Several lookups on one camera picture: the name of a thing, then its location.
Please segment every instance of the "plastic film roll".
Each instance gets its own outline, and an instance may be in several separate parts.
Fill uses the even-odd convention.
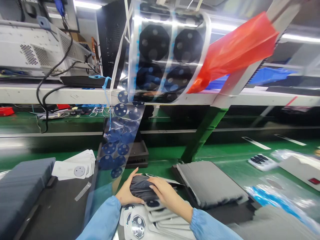
[[[128,100],[172,103],[192,85],[208,50],[210,18],[202,12],[134,3]]]

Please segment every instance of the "tape strip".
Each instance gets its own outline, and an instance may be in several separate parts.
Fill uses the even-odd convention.
[[[91,183],[87,183],[87,185],[81,190],[81,192],[78,194],[78,196],[75,197],[74,200],[79,201],[79,199],[85,194],[85,192],[91,187]]]
[[[287,138],[287,137],[282,136],[282,135],[280,135],[280,134],[275,134],[275,136],[277,136],[277,137],[279,137],[279,138],[282,138],[282,139],[285,139],[285,140],[287,140],[287,141],[293,142],[293,143],[298,144],[298,145],[300,145],[300,146],[306,146],[305,143],[302,143],[302,142],[293,140],[293,139],[291,139],[291,138]]]
[[[247,140],[248,142],[251,142],[252,144],[254,144],[254,145],[258,146],[258,147],[261,147],[264,150],[270,150],[271,149],[271,148],[269,148],[269,147],[267,147],[267,146],[265,146],[265,145],[263,145],[261,143],[258,143],[256,141],[252,140],[251,138],[248,138],[248,137],[242,137],[242,138],[244,140]]]

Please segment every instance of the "white machine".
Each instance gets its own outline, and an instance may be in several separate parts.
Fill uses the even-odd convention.
[[[71,38],[67,34],[49,21],[33,24],[0,20],[0,68],[23,71],[30,76],[44,76],[62,60],[70,41]],[[52,74],[61,73],[75,61],[79,61],[60,76],[92,75],[93,70],[90,66],[93,68],[93,61],[92,57],[89,57],[90,54],[92,52],[73,41],[68,56]]]

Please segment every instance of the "red plastic sheet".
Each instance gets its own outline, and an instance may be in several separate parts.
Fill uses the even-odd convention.
[[[204,90],[217,78],[270,57],[279,32],[262,12],[209,46],[197,79],[187,93]]]

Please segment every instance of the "light blue sleeve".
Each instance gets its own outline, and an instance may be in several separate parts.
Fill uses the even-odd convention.
[[[110,240],[120,218],[121,203],[109,197],[96,211],[87,226],[76,240]]]
[[[190,224],[197,240],[242,240],[242,238],[205,211],[194,208]]]

